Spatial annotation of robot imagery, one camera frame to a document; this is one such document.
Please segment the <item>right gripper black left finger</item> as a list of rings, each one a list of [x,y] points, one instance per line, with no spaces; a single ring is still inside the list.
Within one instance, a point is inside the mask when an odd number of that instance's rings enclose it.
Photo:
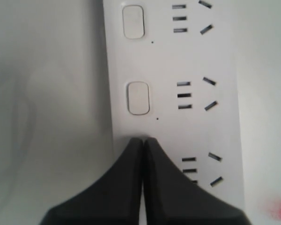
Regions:
[[[93,185],[51,208],[46,225],[137,225],[142,193],[143,141],[130,139],[114,165]]]

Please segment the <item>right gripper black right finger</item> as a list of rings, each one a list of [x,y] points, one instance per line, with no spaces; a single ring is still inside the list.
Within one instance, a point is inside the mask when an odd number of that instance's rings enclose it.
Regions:
[[[144,142],[143,185],[149,225],[249,225],[245,213],[187,178],[155,138]]]

